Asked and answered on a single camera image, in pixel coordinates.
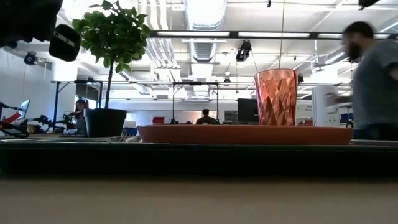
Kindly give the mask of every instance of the potted plant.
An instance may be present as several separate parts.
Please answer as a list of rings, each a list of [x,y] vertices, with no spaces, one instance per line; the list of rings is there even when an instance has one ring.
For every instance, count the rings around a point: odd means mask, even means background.
[[[139,60],[145,54],[146,39],[150,29],[144,24],[145,14],[137,14],[136,8],[123,9],[119,1],[114,4],[104,0],[101,5],[110,12],[87,12],[83,19],[74,19],[73,27],[82,36],[81,46],[96,57],[96,63],[103,58],[105,68],[109,68],[108,88],[105,108],[86,110],[85,119],[89,137],[119,136],[127,112],[109,109],[109,92],[114,69],[116,73],[130,70],[129,63]]]

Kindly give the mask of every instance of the seated person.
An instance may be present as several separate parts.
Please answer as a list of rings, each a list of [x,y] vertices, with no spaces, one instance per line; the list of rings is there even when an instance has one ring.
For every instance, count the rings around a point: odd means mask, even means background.
[[[211,124],[216,119],[209,117],[209,109],[203,109],[202,111],[203,117],[199,118],[196,124]]]

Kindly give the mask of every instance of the beard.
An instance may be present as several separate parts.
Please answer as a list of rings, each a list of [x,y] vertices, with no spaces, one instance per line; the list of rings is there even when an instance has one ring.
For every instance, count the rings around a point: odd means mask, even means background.
[[[353,62],[361,57],[361,47],[358,44],[351,44],[348,52],[348,60]]]

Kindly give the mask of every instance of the black flower pot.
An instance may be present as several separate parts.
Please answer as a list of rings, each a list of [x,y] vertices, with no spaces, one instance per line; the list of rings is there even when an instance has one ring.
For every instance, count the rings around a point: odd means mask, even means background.
[[[120,136],[127,111],[117,109],[87,109],[85,119],[88,137]]]

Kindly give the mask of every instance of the man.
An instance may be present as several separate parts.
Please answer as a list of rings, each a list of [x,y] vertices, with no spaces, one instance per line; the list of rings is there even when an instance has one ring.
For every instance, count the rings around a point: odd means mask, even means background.
[[[343,32],[345,54],[361,58],[354,73],[352,96],[332,96],[334,103],[353,102],[358,138],[398,140],[398,44],[374,39],[366,22]]]
[[[199,118],[196,124],[211,124],[216,120],[214,118],[209,117],[209,109],[203,109],[203,111],[201,112],[203,114],[203,117]]]

